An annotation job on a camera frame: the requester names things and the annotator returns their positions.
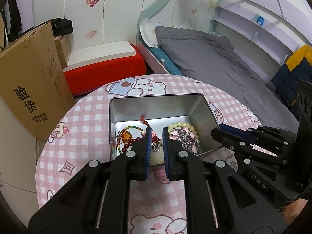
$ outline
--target white pillow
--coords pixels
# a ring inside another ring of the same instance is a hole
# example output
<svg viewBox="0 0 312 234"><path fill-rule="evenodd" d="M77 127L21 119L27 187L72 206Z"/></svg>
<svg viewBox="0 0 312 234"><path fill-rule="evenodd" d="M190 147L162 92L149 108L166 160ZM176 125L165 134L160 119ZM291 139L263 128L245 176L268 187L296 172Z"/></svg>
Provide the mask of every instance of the white pillow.
<svg viewBox="0 0 312 234"><path fill-rule="evenodd" d="M176 28L178 28L178 29L183 28L183 29L193 30L193 28L191 27L191 25L190 25L190 23L188 21L184 22L183 24L180 24Z"/></svg>
<svg viewBox="0 0 312 234"><path fill-rule="evenodd" d="M158 47L155 28L157 26L171 27L171 25L155 22L144 18L140 25L140 32L146 45L149 47Z"/></svg>

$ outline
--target metal screw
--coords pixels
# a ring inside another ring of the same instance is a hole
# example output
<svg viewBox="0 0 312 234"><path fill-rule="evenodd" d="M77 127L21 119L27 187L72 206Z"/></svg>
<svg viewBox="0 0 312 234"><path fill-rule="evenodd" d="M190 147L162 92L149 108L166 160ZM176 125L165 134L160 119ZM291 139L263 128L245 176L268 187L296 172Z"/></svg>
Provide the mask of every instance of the metal screw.
<svg viewBox="0 0 312 234"><path fill-rule="evenodd" d="M225 163L222 160L218 160L218 161L216 161L216 166L223 168L225 166Z"/></svg>
<svg viewBox="0 0 312 234"><path fill-rule="evenodd" d="M96 161L96 160L91 160L91 161L89 162L89 166L90 166L90 167L96 167L96 166L98 166L98 165L99 165L99 162Z"/></svg>
<svg viewBox="0 0 312 234"><path fill-rule="evenodd" d="M180 151L179 156L182 158L186 158L188 156L188 153L186 151Z"/></svg>
<svg viewBox="0 0 312 234"><path fill-rule="evenodd" d="M135 152L133 150L129 150L126 152L126 156L129 158L132 158L135 156Z"/></svg>

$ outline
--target round table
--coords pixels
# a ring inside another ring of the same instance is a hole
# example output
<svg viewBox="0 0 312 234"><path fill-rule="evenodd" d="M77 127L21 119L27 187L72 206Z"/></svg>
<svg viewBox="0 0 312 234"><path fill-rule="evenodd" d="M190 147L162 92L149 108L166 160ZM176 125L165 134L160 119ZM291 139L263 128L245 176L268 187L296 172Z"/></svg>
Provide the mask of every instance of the round table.
<svg viewBox="0 0 312 234"><path fill-rule="evenodd" d="M51 133L36 168L39 207L90 160L110 161L111 98L187 93L204 95L219 124L242 130L261 125L248 108L226 92L187 77L155 74L106 84L80 99ZM237 169L232 151L221 148L208 160L218 159ZM164 173L164 166L152 167L147 181L131 182L129 233L149 233L150 228L155 228L159 234L168 231L186 234L184 182L169 181Z"/></svg>

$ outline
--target cardboard box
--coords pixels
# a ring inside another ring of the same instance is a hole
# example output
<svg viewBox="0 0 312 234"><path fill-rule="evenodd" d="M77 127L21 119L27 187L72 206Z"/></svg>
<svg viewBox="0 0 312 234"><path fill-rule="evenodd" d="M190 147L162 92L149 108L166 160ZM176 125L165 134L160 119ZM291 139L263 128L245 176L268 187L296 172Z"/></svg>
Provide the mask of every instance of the cardboard box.
<svg viewBox="0 0 312 234"><path fill-rule="evenodd" d="M71 46L69 44L68 35L63 36L63 38L56 41L55 46L57 47L57 53L62 68L67 68L69 57L71 55Z"/></svg>
<svg viewBox="0 0 312 234"><path fill-rule="evenodd" d="M0 95L40 141L48 139L75 104L51 23L28 32L0 53Z"/></svg>

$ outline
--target blue mattress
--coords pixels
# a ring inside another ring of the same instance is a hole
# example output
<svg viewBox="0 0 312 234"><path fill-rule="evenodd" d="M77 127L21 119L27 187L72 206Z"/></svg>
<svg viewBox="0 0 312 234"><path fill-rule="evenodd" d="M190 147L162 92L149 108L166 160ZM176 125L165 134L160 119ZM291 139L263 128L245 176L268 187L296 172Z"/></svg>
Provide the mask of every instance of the blue mattress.
<svg viewBox="0 0 312 234"><path fill-rule="evenodd" d="M162 63L166 70L171 75L181 75L183 76L183 73L178 68L178 66L170 60L169 56L166 55L166 53L160 48L160 47L149 47L145 44L144 40L141 40L142 44L159 60L160 63Z"/></svg>

